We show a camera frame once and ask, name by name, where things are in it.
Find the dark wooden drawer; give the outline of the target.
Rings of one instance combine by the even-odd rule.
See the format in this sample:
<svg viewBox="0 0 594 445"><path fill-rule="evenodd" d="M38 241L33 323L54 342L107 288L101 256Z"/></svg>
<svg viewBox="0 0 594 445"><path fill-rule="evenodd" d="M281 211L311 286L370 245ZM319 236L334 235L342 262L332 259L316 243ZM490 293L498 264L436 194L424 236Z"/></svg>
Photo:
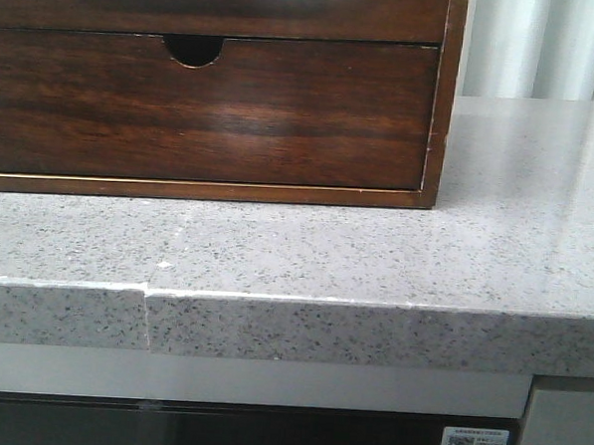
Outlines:
<svg viewBox="0 0 594 445"><path fill-rule="evenodd" d="M439 53L0 30L0 173L406 189L421 183Z"/></svg>

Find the dark wooden drawer cabinet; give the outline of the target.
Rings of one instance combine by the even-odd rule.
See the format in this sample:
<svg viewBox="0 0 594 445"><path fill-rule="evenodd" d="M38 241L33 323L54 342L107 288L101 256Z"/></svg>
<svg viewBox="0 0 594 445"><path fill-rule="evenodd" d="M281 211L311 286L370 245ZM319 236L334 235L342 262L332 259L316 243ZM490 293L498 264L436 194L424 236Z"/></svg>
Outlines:
<svg viewBox="0 0 594 445"><path fill-rule="evenodd" d="M431 208L453 110L469 0L0 0L0 30L177 39L187 67L216 60L226 39L415 45L438 51L421 183L416 188L127 179L0 173L0 192Z"/></svg>

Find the black glass oven door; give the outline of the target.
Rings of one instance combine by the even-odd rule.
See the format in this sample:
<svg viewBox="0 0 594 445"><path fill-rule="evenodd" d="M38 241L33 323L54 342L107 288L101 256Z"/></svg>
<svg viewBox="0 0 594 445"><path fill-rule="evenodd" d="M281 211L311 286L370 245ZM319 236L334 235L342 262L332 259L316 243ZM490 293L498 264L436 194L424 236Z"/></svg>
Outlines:
<svg viewBox="0 0 594 445"><path fill-rule="evenodd" d="M0 392L0 445L441 445L444 428L515 420Z"/></svg>

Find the white sheer curtain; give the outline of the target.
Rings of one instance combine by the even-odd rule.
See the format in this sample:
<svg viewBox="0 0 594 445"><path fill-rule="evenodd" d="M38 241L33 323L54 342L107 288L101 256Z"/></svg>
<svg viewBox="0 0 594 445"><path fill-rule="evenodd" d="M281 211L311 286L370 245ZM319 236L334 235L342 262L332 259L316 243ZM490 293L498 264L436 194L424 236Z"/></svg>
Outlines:
<svg viewBox="0 0 594 445"><path fill-rule="evenodd" d="M594 0L469 0L457 93L594 101Z"/></svg>

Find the grey cabinet door panel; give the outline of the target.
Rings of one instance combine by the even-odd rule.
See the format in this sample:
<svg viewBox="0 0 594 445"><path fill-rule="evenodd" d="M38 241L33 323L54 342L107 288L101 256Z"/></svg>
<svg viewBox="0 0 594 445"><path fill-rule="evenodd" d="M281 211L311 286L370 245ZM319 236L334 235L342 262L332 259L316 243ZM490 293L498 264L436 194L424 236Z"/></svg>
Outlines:
<svg viewBox="0 0 594 445"><path fill-rule="evenodd" d="M594 378L538 376L518 445L594 445Z"/></svg>

